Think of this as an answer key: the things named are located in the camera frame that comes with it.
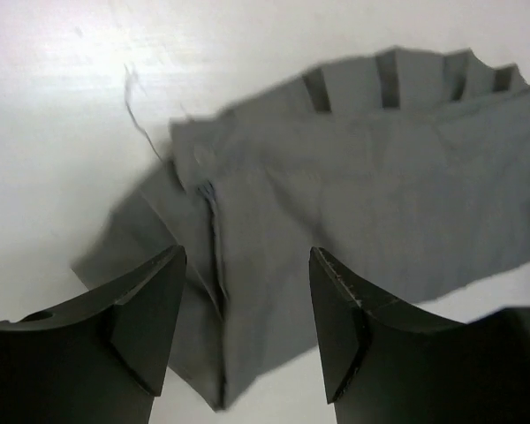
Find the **grey pleated skirt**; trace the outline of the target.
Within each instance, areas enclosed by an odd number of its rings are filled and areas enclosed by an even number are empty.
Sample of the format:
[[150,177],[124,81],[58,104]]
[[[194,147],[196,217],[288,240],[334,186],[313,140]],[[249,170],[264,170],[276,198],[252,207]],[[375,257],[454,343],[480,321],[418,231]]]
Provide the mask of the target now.
[[216,410],[316,346],[314,246],[412,303],[530,262],[530,85],[515,65],[347,58],[170,136],[73,269],[94,289],[183,246],[170,368]]

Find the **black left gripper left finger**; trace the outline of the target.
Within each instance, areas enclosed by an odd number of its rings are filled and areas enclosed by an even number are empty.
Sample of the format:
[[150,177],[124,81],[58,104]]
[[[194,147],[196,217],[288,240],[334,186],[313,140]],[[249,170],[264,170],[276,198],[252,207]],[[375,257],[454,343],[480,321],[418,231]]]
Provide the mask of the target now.
[[186,252],[0,322],[0,423],[146,423],[162,394]]

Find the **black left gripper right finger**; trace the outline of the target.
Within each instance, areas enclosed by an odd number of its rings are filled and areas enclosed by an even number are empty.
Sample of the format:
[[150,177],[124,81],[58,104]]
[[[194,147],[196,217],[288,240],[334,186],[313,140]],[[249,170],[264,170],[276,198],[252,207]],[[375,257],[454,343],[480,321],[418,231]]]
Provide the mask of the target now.
[[309,283],[326,398],[340,423],[530,423],[530,307],[462,323],[313,248]]

